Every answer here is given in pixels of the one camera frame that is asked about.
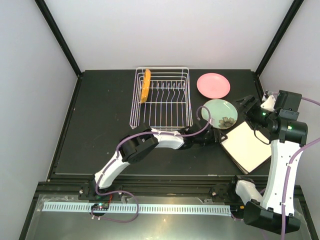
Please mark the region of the white square plate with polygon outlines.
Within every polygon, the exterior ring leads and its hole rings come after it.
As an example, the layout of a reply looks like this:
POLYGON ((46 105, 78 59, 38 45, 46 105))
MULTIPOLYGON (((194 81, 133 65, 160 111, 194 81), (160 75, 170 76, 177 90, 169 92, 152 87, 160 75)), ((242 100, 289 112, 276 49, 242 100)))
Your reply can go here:
POLYGON ((272 150, 267 138, 253 131, 244 121, 227 133, 221 145, 244 174, 249 174, 271 157, 272 150))

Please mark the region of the white wire dish rack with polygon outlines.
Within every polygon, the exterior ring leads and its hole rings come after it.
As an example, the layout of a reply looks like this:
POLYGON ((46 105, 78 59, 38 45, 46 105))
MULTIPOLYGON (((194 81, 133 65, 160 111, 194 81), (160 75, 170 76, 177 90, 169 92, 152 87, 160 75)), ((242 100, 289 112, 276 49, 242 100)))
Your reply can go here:
POLYGON ((129 125, 177 131, 193 124, 190 72, 184 66, 138 67, 135 70, 129 125), (141 102, 144 76, 150 71, 148 97, 141 102))

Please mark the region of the orange dotted scalloped plate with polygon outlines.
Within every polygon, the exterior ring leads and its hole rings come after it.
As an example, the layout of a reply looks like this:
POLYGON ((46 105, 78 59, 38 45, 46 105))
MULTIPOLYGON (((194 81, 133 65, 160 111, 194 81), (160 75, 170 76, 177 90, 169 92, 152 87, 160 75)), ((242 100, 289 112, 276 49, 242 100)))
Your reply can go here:
POLYGON ((146 69, 144 72, 143 83, 141 88, 141 96, 140 96, 141 104, 145 103, 148 99, 150 83, 151 83, 151 71, 149 69, 146 69))

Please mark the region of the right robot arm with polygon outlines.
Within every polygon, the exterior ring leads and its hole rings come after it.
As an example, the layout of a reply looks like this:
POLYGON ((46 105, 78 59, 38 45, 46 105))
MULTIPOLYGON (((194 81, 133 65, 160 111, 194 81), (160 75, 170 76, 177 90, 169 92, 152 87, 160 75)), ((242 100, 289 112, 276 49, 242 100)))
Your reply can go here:
POLYGON ((235 106, 253 131, 268 131, 271 159, 266 188, 260 193, 253 180, 235 176, 227 195, 234 202, 242 200, 246 225, 284 237, 298 231, 301 225, 295 217, 293 198, 308 126, 298 121, 300 93, 279 90, 277 96, 268 91, 264 96, 262 101, 245 96, 236 100, 235 106))

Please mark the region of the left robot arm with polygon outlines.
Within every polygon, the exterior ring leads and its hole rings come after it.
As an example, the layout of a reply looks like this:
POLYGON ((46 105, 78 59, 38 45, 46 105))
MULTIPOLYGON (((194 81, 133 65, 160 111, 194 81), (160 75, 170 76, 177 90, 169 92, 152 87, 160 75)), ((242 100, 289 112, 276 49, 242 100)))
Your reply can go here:
POLYGON ((193 145, 221 144, 227 139, 226 134, 205 120, 173 131, 157 130, 143 123, 120 140, 111 159, 93 175, 89 193, 97 200, 103 199, 126 167, 140 162, 156 148, 186 150, 193 145))

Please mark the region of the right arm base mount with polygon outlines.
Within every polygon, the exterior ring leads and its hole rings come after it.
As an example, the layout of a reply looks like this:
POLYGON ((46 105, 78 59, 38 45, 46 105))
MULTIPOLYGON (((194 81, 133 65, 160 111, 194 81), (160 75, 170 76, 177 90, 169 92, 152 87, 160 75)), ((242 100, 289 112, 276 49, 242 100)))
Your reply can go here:
POLYGON ((241 187, 238 188, 237 182, 214 184, 209 188, 208 195, 212 198, 213 202, 218 203, 246 204, 251 200, 248 192, 243 190, 241 187))

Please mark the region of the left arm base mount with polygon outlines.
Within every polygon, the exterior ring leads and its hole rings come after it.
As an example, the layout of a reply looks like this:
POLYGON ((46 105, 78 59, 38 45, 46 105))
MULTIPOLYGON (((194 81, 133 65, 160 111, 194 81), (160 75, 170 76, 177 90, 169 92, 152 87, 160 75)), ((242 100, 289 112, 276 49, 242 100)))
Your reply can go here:
POLYGON ((80 186, 78 199, 82 200, 82 201, 89 201, 89 202, 107 202, 110 199, 111 200, 120 200, 122 194, 119 193, 118 191, 122 191, 122 190, 123 190, 123 186, 116 184, 116 185, 112 185, 109 188, 98 190, 101 194, 105 194, 105 193, 113 192, 113 191, 116 191, 116 193, 112 193, 110 195, 98 195, 96 193, 96 186, 95 185, 82 184, 80 186))

